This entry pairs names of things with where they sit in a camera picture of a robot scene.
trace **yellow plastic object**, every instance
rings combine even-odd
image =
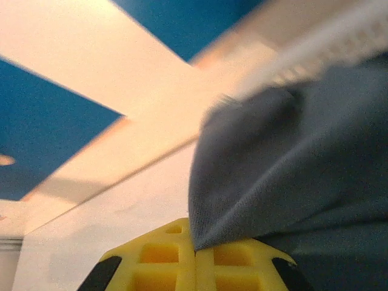
[[[99,262],[120,258],[104,286],[100,279],[107,272],[100,269],[78,290],[288,291],[272,259],[295,264],[290,256],[254,239],[195,254],[187,218],[112,249]]]
[[[195,256],[187,218],[107,252],[122,261],[105,291],[194,291]]]
[[[294,260],[255,239],[223,244],[196,253],[198,291],[288,291],[273,258]]]

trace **gray fabric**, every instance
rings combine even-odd
[[[344,268],[349,274],[330,278],[331,290],[388,290],[387,146],[384,56],[218,109],[190,177],[195,249],[257,237],[304,270],[327,268],[307,272],[318,290]],[[352,271],[357,262],[370,276],[363,288],[355,287],[364,278]]]

